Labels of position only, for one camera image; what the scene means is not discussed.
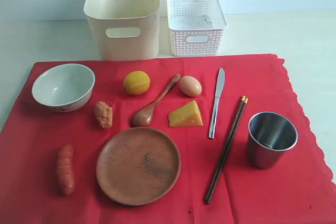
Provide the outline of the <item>brown egg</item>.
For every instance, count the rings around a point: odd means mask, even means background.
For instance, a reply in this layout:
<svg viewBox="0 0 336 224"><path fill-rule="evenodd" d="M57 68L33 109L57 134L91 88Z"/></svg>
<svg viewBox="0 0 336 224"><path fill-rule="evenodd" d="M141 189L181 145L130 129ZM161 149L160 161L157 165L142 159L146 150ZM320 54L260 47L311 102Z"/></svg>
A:
<svg viewBox="0 0 336 224"><path fill-rule="evenodd" d="M182 77L179 80L179 86L181 91L189 97L196 97L202 93L201 83L192 76Z"/></svg>

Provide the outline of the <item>yellow cheese wedge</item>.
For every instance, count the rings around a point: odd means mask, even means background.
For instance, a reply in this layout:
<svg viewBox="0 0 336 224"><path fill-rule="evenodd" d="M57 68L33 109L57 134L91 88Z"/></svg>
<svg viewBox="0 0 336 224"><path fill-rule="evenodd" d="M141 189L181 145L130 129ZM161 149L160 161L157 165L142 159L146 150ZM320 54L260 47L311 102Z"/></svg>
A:
<svg viewBox="0 0 336 224"><path fill-rule="evenodd" d="M169 127L203 126L201 112L195 100L168 115Z"/></svg>

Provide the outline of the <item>yellow orange fruit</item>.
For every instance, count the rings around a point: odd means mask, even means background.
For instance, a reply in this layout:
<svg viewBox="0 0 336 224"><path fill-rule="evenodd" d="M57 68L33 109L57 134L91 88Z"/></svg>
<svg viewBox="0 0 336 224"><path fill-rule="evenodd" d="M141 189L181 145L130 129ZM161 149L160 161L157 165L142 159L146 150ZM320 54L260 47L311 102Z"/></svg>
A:
<svg viewBox="0 0 336 224"><path fill-rule="evenodd" d="M141 95L148 91L150 82L146 72L133 71L124 78L123 87L129 95Z"/></svg>

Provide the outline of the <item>fried chicken nugget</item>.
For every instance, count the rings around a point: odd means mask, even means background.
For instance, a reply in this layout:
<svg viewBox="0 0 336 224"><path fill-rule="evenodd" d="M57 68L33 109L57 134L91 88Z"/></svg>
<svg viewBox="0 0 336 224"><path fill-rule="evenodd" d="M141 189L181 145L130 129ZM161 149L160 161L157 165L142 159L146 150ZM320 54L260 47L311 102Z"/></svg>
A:
<svg viewBox="0 0 336 224"><path fill-rule="evenodd" d="M105 102L99 101L95 106L95 116L102 129L107 129L113 123L113 109Z"/></svg>

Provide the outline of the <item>wooden spoon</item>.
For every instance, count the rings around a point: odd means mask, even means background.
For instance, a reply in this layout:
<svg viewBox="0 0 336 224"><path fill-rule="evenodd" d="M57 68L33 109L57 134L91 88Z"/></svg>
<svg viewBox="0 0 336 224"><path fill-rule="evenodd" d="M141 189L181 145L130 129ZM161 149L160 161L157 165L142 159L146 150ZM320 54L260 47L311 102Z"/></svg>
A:
<svg viewBox="0 0 336 224"><path fill-rule="evenodd" d="M163 90L163 92L152 103L143 107L133 115L131 119L132 127L149 126L151 124L156 105L173 88L173 86L179 81L180 77L181 77L180 74L176 74L170 81L170 83L167 85L167 87Z"/></svg>

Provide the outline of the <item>silver table knife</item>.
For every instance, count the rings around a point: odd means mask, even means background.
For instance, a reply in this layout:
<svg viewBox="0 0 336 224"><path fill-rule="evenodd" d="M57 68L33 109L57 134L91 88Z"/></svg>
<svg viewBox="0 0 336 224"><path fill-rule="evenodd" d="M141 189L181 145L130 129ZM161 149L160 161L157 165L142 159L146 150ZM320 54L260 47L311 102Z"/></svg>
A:
<svg viewBox="0 0 336 224"><path fill-rule="evenodd" d="M216 88L215 88L215 95L214 95L213 112L212 112L211 122L209 126L208 137L210 139L214 139L214 136L215 136L218 106L219 106L219 101L220 101L220 98L223 92L224 84L225 84L225 71L223 68L219 68L218 75L217 75Z"/></svg>

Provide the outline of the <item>red table cloth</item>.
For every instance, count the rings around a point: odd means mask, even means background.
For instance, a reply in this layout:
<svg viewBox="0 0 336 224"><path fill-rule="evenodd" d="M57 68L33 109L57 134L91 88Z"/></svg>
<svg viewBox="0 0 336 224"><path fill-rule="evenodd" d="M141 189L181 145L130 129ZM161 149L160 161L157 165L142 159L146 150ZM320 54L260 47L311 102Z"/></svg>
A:
<svg viewBox="0 0 336 224"><path fill-rule="evenodd" d="M1 132L1 223L335 223L335 184L310 122L276 55L167 58L147 61L87 61L96 75L90 101L56 113L31 93L36 78L55 62L34 64ZM219 68L225 84L214 139L208 137ZM124 78L144 71L147 92L129 95ZM204 125L170 128L168 114L188 102L174 87L155 109L152 127L169 135L182 159L175 186L146 206L109 199L96 180L100 150L129 127L131 116L152 102L175 74L193 76L203 87L196 98ZM113 109L102 129L94 109ZM248 122L261 111L277 112L298 131L298 143L271 169L256 169L246 157ZM64 195L56 161L66 144L74 148L75 189Z"/></svg>

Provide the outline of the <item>brown wooden plate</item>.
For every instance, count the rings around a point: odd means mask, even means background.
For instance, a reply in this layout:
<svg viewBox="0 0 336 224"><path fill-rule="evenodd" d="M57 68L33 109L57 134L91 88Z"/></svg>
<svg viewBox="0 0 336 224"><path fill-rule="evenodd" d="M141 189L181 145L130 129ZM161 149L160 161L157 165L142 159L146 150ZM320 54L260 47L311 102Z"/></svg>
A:
<svg viewBox="0 0 336 224"><path fill-rule="evenodd" d="M106 142L97 158L96 178L110 199L128 206L150 204L178 180L181 156L175 142L150 127L124 130Z"/></svg>

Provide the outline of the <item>white perforated plastic basket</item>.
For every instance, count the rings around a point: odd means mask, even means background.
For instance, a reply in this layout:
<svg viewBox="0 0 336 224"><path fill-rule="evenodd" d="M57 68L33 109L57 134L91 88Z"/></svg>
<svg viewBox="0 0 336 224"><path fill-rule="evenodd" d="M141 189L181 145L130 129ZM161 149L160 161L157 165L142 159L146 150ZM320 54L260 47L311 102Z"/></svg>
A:
<svg viewBox="0 0 336 224"><path fill-rule="evenodd" d="M174 56L210 56L219 52L227 21L219 0L166 0Z"/></svg>

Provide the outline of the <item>cream plastic bin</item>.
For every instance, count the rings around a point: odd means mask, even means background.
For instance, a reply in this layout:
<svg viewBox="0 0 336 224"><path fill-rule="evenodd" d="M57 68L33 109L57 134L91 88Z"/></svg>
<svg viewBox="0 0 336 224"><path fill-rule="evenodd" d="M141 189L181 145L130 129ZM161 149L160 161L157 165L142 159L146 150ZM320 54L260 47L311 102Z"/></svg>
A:
<svg viewBox="0 0 336 224"><path fill-rule="evenodd" d="M86 0L83 11L103 60L158 55L160 0Z"/></svg>

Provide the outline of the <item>white ceramic bowl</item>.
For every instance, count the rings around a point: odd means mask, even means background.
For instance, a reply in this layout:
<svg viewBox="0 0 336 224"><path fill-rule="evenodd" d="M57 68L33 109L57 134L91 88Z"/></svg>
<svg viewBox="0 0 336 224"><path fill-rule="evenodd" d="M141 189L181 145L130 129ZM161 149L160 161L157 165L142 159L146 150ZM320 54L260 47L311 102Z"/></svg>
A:
<svg viewBox="0 0 336 224"><path fill-rule="evenodd" d="M94 72L78 63L67 63L42 73L32 86L36 102L47 108L66 113L83 107L91 98L96 82Z"/></svg>

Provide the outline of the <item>stainless steel cup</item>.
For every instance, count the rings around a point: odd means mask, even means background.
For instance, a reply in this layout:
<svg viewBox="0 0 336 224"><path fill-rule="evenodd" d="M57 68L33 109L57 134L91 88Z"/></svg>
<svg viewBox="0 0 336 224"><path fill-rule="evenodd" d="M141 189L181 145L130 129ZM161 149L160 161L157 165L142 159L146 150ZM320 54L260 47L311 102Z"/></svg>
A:
<svg viewBox="0 0 336 224"><path fill-rule="evenodd" d="M272 168L297 141L298 131L285 116L269 111L256 113L248 123L247 158L256 168Z"/></svg>

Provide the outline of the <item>red sausage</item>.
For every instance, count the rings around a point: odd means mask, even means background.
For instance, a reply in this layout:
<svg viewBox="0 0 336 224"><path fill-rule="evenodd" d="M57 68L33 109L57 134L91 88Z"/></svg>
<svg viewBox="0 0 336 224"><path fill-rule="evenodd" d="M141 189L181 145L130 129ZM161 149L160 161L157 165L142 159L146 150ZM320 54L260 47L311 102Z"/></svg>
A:
<svg viewBox="0 0 336 224"><path fill-rule="evenodd" d="M73 169L74 148L70 144L64 145L58 152L56 174L58 186L64 195L70 195L75 189Z"/></svg>

